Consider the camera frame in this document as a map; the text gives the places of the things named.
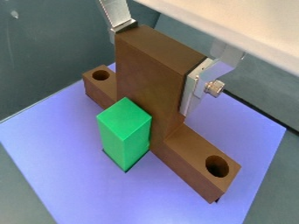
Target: t-shaped wooden structure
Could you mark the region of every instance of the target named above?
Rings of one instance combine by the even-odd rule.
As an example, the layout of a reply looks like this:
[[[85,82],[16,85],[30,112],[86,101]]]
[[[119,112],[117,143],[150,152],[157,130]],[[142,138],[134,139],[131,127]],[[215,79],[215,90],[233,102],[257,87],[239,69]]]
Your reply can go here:
[[[115,43],[117,73],[106,66],[86,72],[87,95],[103,109],[127,97],[153,116],[150,150],[211,203],[241,166],[179,112],[186,77],[207,57],[146,25],[118,33]]]

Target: purple mat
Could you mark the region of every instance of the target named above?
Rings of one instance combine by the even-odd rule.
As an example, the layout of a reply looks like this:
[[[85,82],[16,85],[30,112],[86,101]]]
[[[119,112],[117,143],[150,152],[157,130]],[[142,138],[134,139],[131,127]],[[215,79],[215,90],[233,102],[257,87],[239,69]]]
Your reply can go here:
[[[242,165],[209,204],[149,152],[125,173],[102,151],[98,104],[83,81],[0,124],[0,142],[61,224],[242,223],[286,129],[227,95],[206,96],[187,124]]]

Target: green cube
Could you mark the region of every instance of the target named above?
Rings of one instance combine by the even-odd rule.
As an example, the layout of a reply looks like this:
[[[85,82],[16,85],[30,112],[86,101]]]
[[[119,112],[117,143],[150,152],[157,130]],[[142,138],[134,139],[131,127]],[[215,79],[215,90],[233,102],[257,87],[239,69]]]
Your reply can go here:
[[[153,117],[123,98],[98,115],[105,152],[125,172],[149,151]]]

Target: hole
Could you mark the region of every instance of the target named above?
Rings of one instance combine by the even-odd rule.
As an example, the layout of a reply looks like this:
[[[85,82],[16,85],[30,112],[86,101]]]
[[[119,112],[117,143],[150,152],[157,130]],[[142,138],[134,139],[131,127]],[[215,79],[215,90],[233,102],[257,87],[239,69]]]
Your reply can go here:
[[[206,159],[206,167],[211,175],[225,178],[230,173],[227,161],[219,156],[210,156]]]
[[[110,74],[109,71],[106,70],[98,70],[94,74],[93,74],[93,78],[97,81],[105,81],[109,78]]]

